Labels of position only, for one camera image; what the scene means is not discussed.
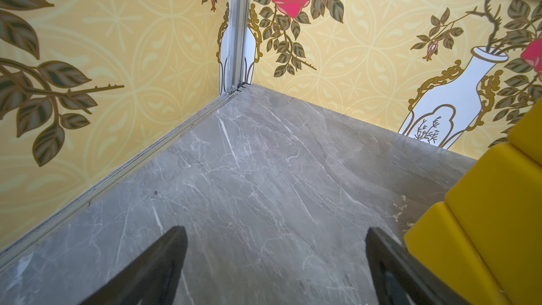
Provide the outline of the yellow plastic drawer cabinet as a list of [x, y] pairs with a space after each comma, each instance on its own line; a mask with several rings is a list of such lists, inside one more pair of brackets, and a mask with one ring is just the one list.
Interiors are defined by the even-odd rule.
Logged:
[[541, 105], [405, 234], [411, 255], [471, 304], [541, 303]]

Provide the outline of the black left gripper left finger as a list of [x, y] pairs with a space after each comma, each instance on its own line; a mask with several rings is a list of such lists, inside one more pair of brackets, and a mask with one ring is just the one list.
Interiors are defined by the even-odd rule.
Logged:
[[83, 304], [173, 304], [188, 238], [174, 226]]

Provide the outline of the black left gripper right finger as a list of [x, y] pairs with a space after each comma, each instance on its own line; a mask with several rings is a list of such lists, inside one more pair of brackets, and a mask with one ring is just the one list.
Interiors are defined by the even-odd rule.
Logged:
[[368, 229], [366, 256], [380, 304], [467, 304], [379, 227]]

